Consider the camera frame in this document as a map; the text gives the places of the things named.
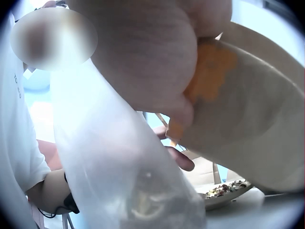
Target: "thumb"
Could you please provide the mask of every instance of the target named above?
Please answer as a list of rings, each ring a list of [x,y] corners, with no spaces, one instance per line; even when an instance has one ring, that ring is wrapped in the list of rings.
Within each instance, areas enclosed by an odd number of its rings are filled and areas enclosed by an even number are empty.
[[[194,118],[194,108],[183,94],[172,101],[162,113],[174,119],[185,128],[192,124]]]

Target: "forearm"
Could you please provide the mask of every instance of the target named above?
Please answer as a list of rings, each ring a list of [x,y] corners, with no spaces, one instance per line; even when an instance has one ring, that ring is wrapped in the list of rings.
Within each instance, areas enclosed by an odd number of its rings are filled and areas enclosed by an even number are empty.
[[[65,209],[64,200],[71,193],[63,169],[51,171],[43,182],[27,191],[30,200],[40,209],[51,214],[71,212]]]

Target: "black cable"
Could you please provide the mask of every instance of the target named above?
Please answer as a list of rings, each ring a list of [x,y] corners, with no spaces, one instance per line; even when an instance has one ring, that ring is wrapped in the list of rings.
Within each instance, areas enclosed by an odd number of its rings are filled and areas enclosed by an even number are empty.
[[[53,218],[56,216],[56,213],[58,212],[58,210],[61,209],[61,208],[62,208],[62,209],[65,209],[65,210],[67,210],[67,211],[69,211],[69,209],[67,209],[67,208],[65,208],[65,207],[58,206],[58,207],[55,209],[55,214],[54,214],[54,215],[50,214],[51,216],[47,216],[46,214],[44,214],[44,213],[42,212],[42,210],[40,210],[39,208],[37,208],[37,209],[38,209],[38,211],[40,211],[40,213],[41,213],[44,217],[49,218],[49,219],[53,219]]]

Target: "fingers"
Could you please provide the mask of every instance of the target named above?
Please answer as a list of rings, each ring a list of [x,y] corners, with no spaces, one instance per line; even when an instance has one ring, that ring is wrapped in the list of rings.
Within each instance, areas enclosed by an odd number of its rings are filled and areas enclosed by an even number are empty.
[[[187,156],[173,147],[166,146],[166,148],[181,169],[185,171],[192,171],[194,169],[195,164]]]
[[[184,95],[180,95],[176,98],[162,113],[173,118],[183,127],[189,127],[194,118],[194,108]]]
[[[166,139],[165,133],[167,128],[165,126],[158,126],[156,128],[153,128],[153,131],[158,136],[160,140]]]

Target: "white plastic bag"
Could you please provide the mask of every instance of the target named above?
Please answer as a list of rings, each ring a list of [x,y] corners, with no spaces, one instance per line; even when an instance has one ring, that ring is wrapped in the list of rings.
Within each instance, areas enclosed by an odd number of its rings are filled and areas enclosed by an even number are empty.
[[[59,156],[91,228],[205,228],[202,198],[90,59],[50,86]]]

